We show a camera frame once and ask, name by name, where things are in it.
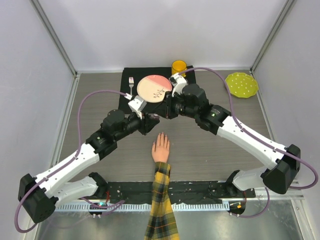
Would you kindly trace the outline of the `purple nail polish bottle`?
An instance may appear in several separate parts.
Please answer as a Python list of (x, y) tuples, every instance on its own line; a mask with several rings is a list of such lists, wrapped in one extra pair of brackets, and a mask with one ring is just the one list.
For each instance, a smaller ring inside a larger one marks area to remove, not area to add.
[(153, 114), (153, 115), (152, 115), (152, 118), (153, 118), (153, 119), (157, 119), (157, 120), (159, 120), (159, 119), (160, 119), (160, 116), (159, 116), (159, 115), (157, 115), (157, 114)]

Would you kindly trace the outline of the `yellow plaid sleeve forearm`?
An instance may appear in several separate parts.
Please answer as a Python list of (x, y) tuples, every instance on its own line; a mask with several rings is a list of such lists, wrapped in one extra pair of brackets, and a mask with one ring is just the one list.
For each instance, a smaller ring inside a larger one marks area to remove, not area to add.
[(177, 223), (168, 194), (171, 166), (156, 162), (151, 191), (151, 210), (145, 240), (179, 240)]

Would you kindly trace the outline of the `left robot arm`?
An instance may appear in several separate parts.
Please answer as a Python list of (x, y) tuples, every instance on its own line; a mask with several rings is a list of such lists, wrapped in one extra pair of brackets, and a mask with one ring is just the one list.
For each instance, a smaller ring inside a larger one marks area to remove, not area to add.
[(52, 168), (19, 182), (18, 208), (24, 208), (35, 224), (49, 218), (56, 208), (73, 200), (90, 197), (100, 200), (107, 192), (107, 182), (96, 172), (80, 181), (70, 180), (84, 169), (101, 161), (117, 147), (117, 142), (138, 131), (149, 133), (160, 118), (155, 113), (110, 111), (100, 125), (78, 149)]

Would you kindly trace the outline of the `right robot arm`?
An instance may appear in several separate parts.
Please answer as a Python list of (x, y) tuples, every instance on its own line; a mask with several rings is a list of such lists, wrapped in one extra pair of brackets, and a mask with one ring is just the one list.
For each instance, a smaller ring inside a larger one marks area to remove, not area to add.
[(167, 91), (164, 97), (166, 119), (185, 116), (195, 120), (204, 131), (238, 145), (263, 166), (251, 170), (235, 170), (227, 179), (226, 193), (233, 198), (251, 188), (266, 187), (284, 195), (300, 170), (296, 160), (300, 149), (276, 143), (240, 122), (225, 108), (210, 104), (205, 91), (197, 84), (184, 86), (180, 92)]

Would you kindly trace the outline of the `mannequin hand with painted nails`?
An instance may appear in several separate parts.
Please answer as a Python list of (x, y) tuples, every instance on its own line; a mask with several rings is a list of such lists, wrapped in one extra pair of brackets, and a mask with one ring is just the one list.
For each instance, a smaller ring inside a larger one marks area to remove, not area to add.
[(157, 136), (156, 141), (152, 144), (151, 156), (155, 163), (167, 163), (170, 155), (170, 140), (162, 132)]

